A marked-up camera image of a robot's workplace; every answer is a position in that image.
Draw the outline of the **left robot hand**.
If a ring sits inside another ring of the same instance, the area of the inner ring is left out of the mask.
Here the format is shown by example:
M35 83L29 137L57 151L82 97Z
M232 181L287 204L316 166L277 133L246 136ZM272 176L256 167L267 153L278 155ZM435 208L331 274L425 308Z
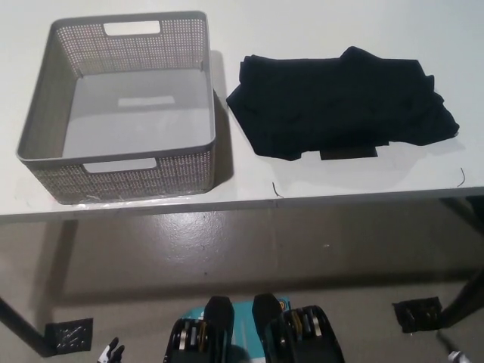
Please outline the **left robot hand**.
M124 350L125 346L119 343L118 337L115 337L100 354L97 363L121 363Z

